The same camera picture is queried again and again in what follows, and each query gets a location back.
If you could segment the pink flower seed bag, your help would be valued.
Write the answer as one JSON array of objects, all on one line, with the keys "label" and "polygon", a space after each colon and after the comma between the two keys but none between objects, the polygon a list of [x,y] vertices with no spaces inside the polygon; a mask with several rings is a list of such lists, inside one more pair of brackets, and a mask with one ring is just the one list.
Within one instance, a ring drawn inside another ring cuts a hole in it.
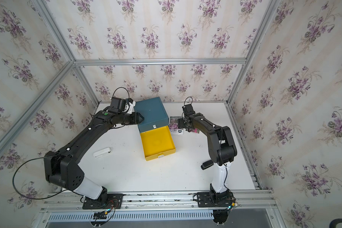
[{"label": "pink flower seed bag", "polygon": [[179,128],[178,120],[181,116],[171,116],[169,119],[169,129],[172,135],[183,135],[184,129]]}]

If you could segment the yellow drawer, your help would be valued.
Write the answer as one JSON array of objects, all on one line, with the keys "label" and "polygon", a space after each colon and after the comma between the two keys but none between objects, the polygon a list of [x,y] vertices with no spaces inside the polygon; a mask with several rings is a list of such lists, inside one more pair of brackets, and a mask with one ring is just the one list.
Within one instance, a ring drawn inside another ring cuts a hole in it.
[{"label": "yellow drawer", "polygon": [[144,157],[147,161],[158,159],[176,152],[169,126],[140,133]]}]

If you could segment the white stapler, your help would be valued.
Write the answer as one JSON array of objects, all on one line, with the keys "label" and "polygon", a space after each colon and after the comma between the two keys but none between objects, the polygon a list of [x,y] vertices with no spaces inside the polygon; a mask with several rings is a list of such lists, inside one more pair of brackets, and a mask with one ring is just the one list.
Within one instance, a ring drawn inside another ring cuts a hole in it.
[{"label": "white stapler", "polygon": [[112,149],[110,147],[106,147],[106,148],[104,148],[102,150],[94,152],[93,156],[95,158],[101,158],[101,157],[104,157],[106,155],[109,155],[111,152],[112,152]]}]

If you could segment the black stapler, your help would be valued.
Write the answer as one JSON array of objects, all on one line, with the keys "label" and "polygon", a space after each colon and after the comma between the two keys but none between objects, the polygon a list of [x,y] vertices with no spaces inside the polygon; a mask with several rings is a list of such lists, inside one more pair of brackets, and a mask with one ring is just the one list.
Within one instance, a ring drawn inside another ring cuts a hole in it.
[{"label": "black stapler", "polygon": [[210,167],[212,167],[214,165],[214,162],[212,160],[208,160],[205,161],[204,163],[202,163],[202,165],[200,166],[202,170],[206,170]]}]

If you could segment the teal drawer cabinet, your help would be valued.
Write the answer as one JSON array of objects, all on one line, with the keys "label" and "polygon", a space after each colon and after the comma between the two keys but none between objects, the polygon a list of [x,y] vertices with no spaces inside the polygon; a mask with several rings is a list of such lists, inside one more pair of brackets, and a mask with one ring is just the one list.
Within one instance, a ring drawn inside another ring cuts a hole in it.
[{"label": "teal drawer cabinet", "polygon": [[160,97],[136,102],[135,111],[144,117],[144,120],[138,124],[140,133],[161,128],[169,124],[169,116]]}]

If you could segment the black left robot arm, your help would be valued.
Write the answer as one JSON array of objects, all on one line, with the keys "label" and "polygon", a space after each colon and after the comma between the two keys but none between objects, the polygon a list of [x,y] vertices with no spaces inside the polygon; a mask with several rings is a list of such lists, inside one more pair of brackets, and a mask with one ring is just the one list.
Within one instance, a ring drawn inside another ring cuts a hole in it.
[{"label": "black left robot arm", "polygon": [[88,149],[115,125],[137,125],[144,121],[139,112],[112,113],[107,110],[94,115],[89,125],[72,141],[44,158],[46,181],[105,204],[107,189],[87,178],[79,163]]}]

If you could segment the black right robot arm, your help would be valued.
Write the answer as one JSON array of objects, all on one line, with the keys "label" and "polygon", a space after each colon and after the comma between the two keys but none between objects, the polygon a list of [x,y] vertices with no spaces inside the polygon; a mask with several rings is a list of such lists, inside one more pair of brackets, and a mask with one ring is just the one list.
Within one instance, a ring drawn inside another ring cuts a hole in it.
[{"label": "black right robot arm", "polygon": [[212,198],[225,198],[230,193],[227,184],[230,165],[237,155],[237,148],[228,126],[219,126],[197,113],[177,120],[180,129],[198,129],[207,137],[209,163],[217,165],[210,189]]}]

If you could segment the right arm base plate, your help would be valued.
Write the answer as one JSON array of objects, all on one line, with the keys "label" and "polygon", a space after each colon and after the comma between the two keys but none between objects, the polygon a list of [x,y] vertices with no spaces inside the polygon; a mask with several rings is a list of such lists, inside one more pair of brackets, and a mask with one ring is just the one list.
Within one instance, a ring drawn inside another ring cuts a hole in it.
[{"label": "right arm base plate", "polygon": [[232,208],[236,205],[236,198],[231,191],[222,193],[198,192],[193,195],[193,201],[197,202],[199,208]]}]

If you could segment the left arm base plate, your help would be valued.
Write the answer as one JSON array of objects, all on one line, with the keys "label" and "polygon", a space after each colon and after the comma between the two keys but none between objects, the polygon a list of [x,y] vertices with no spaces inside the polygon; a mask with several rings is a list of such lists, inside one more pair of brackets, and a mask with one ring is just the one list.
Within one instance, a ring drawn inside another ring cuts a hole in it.
[{"label": "left arm base plate", "polygon": [[120,209],[123,200],[121,193],[108,193],[107,196],[100,196],[98,199],[85,197],[83,210],[105,210],[110,208]]}]

